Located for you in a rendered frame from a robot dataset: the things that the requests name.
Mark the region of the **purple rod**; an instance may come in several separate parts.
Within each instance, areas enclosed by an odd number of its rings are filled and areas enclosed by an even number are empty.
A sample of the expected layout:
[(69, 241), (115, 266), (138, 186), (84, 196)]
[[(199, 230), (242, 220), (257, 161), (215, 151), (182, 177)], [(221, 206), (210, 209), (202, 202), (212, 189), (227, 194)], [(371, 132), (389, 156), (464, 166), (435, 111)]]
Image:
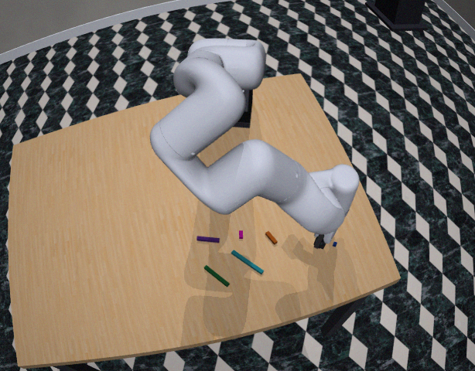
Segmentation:
[(212, 242), (212, 243), (219, 243), (220, 238), (215, 238), (215, 237), (200, 237), (197, 236), (196, 238), (197, 241), (204, 241), (204, 242)]

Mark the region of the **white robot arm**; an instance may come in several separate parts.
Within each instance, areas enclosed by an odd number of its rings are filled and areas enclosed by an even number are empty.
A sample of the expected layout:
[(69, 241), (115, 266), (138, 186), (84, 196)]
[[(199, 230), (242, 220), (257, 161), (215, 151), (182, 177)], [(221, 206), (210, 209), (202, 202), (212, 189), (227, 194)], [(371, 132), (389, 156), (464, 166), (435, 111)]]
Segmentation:
[(197, 157), (240, 120), (246, 107), (244, 91), (258, 88), (263, 80), (264, 51), (251, 39), (194, 42), (173, 74), (176, 90), (186, 99), (154, 125), (152, 149), (216, 213), (230, 214), (260, 196), (309, 232), (332, 233), (342, 225), (359, 186), (359, 175), (351, 166), (307, 172), (259, 139), (240, 143), (209, 167)]

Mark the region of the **orange rod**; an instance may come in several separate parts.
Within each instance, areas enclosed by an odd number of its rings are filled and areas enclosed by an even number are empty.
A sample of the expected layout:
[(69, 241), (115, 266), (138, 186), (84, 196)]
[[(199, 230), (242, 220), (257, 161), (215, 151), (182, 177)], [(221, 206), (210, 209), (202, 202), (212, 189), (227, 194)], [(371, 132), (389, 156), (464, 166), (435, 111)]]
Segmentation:
[(273, 244), (276, 244), (278, 241), (271, 235), (271, 233), (268, 231), (265, 233), (265, 235), (270, 239), (270, 241), (273, 243)]

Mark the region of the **dark green rod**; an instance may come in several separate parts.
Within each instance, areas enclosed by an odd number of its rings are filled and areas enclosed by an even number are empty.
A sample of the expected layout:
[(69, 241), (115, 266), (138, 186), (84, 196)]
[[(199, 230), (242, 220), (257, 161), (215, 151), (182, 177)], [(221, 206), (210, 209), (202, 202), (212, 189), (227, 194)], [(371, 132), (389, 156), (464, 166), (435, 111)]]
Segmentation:
[(204, 269), (209, 272), (211, 275), (213, 275), (218, 281), (220, 281), (222, 284), (224, 284), (226, 287), (230, 285), (226, 280), (224, 280), (219, 274), (217, 274), (215, 271), (213, 271), (210, 267), (207, 265), (204, 267)]

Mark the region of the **turquoise rod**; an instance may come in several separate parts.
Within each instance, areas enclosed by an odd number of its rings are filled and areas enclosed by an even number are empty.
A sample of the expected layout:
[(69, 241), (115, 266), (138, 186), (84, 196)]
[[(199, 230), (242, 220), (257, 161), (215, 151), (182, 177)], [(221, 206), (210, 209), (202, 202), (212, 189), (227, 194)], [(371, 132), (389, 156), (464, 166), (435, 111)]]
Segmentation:
[(264, 272), (260, 267), (250, 262), (248, 259), (240, 255), (237, 251), (233, 250), (231, 254), (233, 254), (236, 258), (238, 258), (239, 260), (247, 264), (249, 267), (257, 271), (259, 274), (262, 274)]

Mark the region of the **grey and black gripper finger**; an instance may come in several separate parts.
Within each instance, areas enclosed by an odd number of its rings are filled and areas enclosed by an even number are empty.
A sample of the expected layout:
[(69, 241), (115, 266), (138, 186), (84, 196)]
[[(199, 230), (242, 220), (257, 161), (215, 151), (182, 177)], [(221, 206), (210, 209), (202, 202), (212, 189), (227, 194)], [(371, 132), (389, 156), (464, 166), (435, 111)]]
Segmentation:
[[(320, 249), (320, 248), (321, 248), (321, 249), (324, 249), (324, 247), (325, 247), (326, 244), (324, 243), (323, 238), (324, 238), (324, 235), (319, 235), (318, 237), (316, 237), (315, 242), (314, 242), (314, 247), (315, 247), (316, 249), (318, 249), (318, 248), (319, 248), (319, 249)], [(322, 244), (323, 244), (323, 245), (322, 245)], [(322, 245), (322, 246), (321, 246), (321, 245)]]

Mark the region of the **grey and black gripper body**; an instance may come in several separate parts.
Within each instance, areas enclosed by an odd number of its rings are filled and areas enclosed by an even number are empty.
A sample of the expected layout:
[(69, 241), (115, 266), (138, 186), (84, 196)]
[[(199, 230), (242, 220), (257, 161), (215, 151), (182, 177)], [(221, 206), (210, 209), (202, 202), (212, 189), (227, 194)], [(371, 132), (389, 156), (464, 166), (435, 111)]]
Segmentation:
[[(324, 235), (324, 238), (323, 238), (324, 243), (327, 243), (327, 244), (330, 243), (331, 240), (333, 239), (336, 231), (337, 230), (333, 231), (332, 233), (328, 233), (328, 234)], [(317, 236), (319, 236), (319, 234), (314, 233), (314, 237), (316, 238)]]

